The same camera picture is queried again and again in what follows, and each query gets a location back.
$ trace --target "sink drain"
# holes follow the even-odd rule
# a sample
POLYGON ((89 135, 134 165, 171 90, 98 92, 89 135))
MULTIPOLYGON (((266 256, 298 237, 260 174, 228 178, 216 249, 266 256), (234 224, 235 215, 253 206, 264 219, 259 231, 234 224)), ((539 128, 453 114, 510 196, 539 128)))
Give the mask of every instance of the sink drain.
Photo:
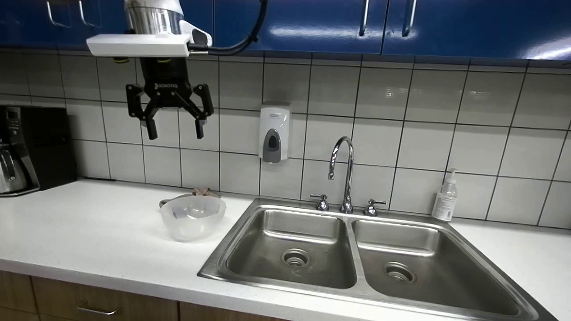
POLYGON ((416 279, 416 274, 408 269, 407 263, 401 263, 401 262, 389 262, 385 270, 387 270, 389 278, 392 278, 396 281, 410 283, 416 279))
POLYGON ((303 267, 309 263, 309 253, 301 247, 289 247, 287 251, 284 251, 282 260, 289 265, 289 267, 303 267))

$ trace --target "clear bowl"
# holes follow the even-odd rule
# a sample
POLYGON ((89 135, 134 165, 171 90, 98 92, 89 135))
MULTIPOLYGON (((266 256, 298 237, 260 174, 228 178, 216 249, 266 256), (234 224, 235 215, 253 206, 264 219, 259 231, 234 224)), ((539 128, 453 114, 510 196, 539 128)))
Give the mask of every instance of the clear bowl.
POLYGON ((166 201, 160 215, 173 238, 189 242, 207 237, 219 224, 226 203, 214 196, 182 196, 166 201))

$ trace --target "white soap dispenser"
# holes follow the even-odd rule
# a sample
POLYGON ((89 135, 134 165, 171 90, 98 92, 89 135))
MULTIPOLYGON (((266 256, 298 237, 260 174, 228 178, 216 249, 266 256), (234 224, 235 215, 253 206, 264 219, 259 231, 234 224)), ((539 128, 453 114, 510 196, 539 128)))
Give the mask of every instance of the white soap dispenser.
POLYGON ((450 221, 457 206, 457 199, 458 199, 457 169, 451 169, 450 176, 442 183, 442 188, 435 194, 432 217, 441 221, 450 221))
POLYGON ((282 162, 289 156, 289 108, 266 105, 260 108, 259 156, 264 162, 282 162))

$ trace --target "faucet handle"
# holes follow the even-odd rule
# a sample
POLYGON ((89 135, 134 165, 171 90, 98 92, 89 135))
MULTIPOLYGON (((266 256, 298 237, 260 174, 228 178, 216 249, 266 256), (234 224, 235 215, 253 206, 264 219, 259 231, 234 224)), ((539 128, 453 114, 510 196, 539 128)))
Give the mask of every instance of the faucet handle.
POLYGON ((362 213, 366 213, 366 215, 378 215, 378 212, 376 212, 376 208, 375 208, 375 203, 378 203, 378 204, 387 204, 387 201, 369 199, 369 201, 367 201, 367 206, 362 210, 362 213))
POLYGON ((319 197, 319 203, 316 204, 317 210, 328 210, 326 194, 310 194, 310 197, 319 197))

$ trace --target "double basin sink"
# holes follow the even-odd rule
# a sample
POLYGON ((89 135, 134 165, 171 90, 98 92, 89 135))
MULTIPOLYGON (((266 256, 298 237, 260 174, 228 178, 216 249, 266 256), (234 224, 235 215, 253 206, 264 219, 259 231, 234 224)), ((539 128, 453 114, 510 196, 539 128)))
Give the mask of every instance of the double basin sink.
POLYGON ((200 270, 455 319, 555 319, 450 224, 253 201, 200 270))

